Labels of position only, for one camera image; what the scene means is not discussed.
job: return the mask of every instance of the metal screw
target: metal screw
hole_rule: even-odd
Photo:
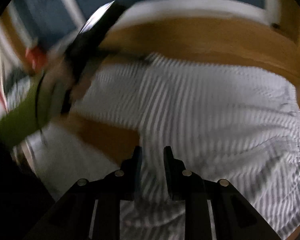
[[[79,179],[78,181],[77,181],[77,184],[79,185],[79,186],[84,186],[84,185],[86,185],[87,184],[87,180],[86,179]]]
[[[192,174],[192,172],[189,171],[189,170],[183,170],[183,171],[182,171],[182,175],[183,175],[183,176],[189,177],[189,176],[191,176],[191,174]]]
[[[114,174],[116,177],[121,177],[124,175],[124,172],[122,170],[117,170]]]
[[[223,187],[227,187],[229,185],[229,181],[227,181],[226,179],[221,179],[219,181],[220,185]]]

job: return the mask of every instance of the white trim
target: white trim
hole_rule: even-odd
[[[28,33],[26,27],[24,26],[24,24],[20,18],[20,15],[14,5],[13,0],[8,4],[7,9],[8,9],[8,13],[10,15],[11,22],[12,22],[18,36],[22,40],[22,43],[24,44],[24,46],[26,48],[32,47],[33,40],[31,38],[30,34]]]
[[[73,20],[74,24],[77,26],[78,29],[81,29],[82,26],[85,24],[86,20],[80,10],[79,5],[77,4],[76,0],[61,0],[66,7],[71,19]]]
[[[271,25],[266,10],[235,0],[146,0],[129,8],[112,29],[175,17],[239,17]]]
[[[270,23],[280,23],[281,19],[281,4],[280,0],[264,0],[267,18]]]

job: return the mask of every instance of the white bedsheet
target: white bedsheet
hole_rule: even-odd
[[[121,238],[184,238],[184,203],[168,200],[166,145],[202,178],[228,179],[282,239],[289,236],[300,224],[300,110],[294,86],[255,67],[151,59],[150,65],[104,68],[73,108],[140,133],[142,198],[122,202]],[[50,191],[62,194],[80,177],[99,179],[116,169],[100,153],[54,130],[47,138],[51,159],[36,158]],[[62,143],[55,139],[58,133]]]

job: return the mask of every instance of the red object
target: red object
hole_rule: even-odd
[[[7,112],[7,108],[6,108],[6,104],[4,103],[4,99],[3,99],[3,95],[1,93],[1,90],[0,90],[0,103],[2,104],[4,110]]]
[[[47,63],[47,55],[38,46],[26,49],[26,59],[36,73]]]

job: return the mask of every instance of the green fabric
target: green fabric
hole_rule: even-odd
[[[51,94],[43,89],[40,89],[38,97],[38,121],[35,118],[35,95],[38,83],[39,78],[36,77],[26,99],[0,120],[0,141],[9,149],[12,149],[49,121]]]

